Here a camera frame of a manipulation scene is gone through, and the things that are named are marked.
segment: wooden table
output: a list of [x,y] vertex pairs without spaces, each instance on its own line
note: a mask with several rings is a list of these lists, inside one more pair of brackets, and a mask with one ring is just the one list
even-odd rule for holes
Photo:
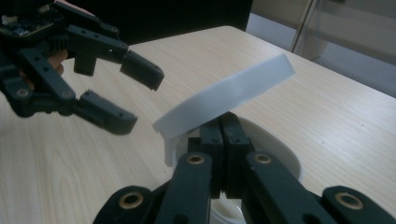
[[0,223],[92,223],[111,194],[130,185],[156,189],[172,175],[152,123],[208,85],[280,53],[296,75],[233,112],[290,147],[304,186],[321,195],[343,185],[396,216],[396,99],[231,27],[131,46],[158,64],[158,91],[98,61],[95,75],[64,79],[134,112],[133,131],[117,136],[77,116],[20,119],[0,104]]

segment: black robotic claw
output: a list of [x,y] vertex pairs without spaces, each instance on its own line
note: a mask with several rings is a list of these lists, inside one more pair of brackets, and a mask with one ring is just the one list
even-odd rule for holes
[[[36,112],[77,114],[111,133],[129,133],[136,122],[133,114],[93,91],[76,99],[47,59],[66,49],[69,58],[75,58],[75,72],[87,76],[93,75],[97,58],[120,63],[122,73],[151,90],[157,90],[163,80],[161,68],[129,50],[116,27],[93,15],[61,2],[45,5],[48,1],[41,1],[45,6],[40,5],[40,12],[18,2],[4,7],[10,16],[2,15],[0,25],[0,91],[14,112],[24,118]],[[32,81],[33,89],[21,71]]]

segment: wood grain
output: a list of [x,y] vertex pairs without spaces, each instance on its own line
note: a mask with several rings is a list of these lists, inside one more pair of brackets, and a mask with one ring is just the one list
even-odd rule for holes
[[172,175],[152,123],[208,85],[286,53],[296,75],[234,113],[289,146],[302,183],[321,194],[357,189],[396,216],[396,100],[231,27],[169,37],[131,49],[165,72],[158,91],[98,60],[93,77],[64,79],[134,112],[133,131],[116,136],[77,116],[18,118],[1,97],[0,223],[92,223],[116,190],[156,189]]

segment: screw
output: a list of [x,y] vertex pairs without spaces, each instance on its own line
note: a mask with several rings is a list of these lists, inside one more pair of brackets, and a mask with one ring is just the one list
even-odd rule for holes
[[258,154],[258,155],[256,155],[256,157],[254,158],[254,160],[256,161],[256,162],[259,162],[259,163],[263,163],[263,164],[268,164],[268,163],[271,163],[271,157],[269,157],[268,155],[265,155],[265,154]]
[[20,89],[17,91],[17,96],[19,97],[26,97],[29,94],[29,90]]

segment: table surface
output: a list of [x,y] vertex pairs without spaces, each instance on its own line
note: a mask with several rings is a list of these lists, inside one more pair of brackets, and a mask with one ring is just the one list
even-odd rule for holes
[[134,112],[130,134],[118,136],[77,116],[18,118],[0,98],[0,222],[92,223],[118,189],[156,189],[172,176],[163,139],[152,123],[183,100],[233,73],[286,53],[296,74],[233,112],[288,146],[303,185],[316,194],[343,185],[396,216],[396,99],[232,27],[131,46],[161,67],[157,91],[98,60],[93,77],[64,79]]

